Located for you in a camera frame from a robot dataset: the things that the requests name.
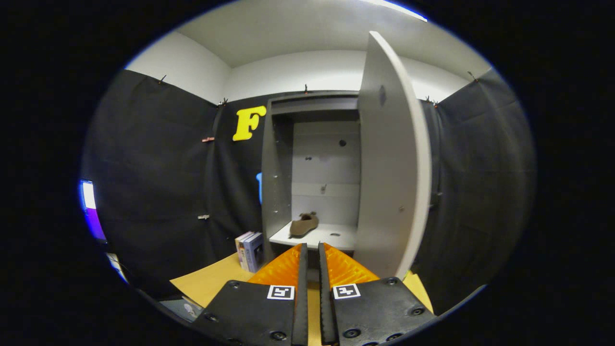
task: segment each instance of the tan table surface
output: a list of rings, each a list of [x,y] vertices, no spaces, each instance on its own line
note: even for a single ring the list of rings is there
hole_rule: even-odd
[[[171,283],[186,297],[200,306],[206,307],[227,281],[248,281],[253,275],[254,273],[241,269],[237,254],[233,254],[196,272],[175,278],[171,280]],[[429,296],[417,274],[408,272],[403,283],[431,312],[434,311]],[[308,283],[307,294],[308,345],[321,346],[320,289],[318,283]]]

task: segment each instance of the open cabinet door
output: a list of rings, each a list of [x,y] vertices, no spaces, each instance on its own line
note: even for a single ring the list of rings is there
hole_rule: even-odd
[[[381,278],[403,278],[429,212],[427,124],[402,61],[370,32],[359,91],[361,189],[354,258]]]

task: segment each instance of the book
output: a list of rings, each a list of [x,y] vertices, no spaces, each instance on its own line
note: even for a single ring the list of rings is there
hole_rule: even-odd
[[[264,262],[263,234],[255,233],[244,240],[245,258],[248,264],[248,271],[256,273]]]
[[[245,261],[245,248],[243,240],[247,239],[249,236],[252,236],[254,232],[246,232],[237,238],[235,238],[235,247],[237,248],[237,256],[239,257],[239,264],[243,270],[248,270],[247,263]]]

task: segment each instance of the brown shoe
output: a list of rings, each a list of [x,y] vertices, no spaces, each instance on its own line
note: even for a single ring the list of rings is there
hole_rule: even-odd
[[[318,218],[315,216],[316,212],[312,211],[309,214],[301,214],[300,220],[293,220],[290,224],[290,236],[301,238],[309,231],[318,227]]]

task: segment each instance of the screw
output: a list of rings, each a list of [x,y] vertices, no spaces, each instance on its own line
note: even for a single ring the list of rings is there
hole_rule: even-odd
[[[284,334],[282,332],[272,332],[271,333],[271,338],[276,340],[276,341],[286,340],[286,334]]]
[[[389,336],[388,338],[386,338],[387,341],[391,341],[393,339],[397,339],[398,337],[402,336],[400,333],[397,334],[393,334],[391,336]]]
[[[344,332],[344,337],[351,339],[353,337],[357,337],[361,335],[361,331],[358,329],[348,329],[347,331]]]
[[[211,322],[218,322],[218,318],[215,315],[212,315],[211,313],[207,313],[205,314],[205,318],[210,320]]]

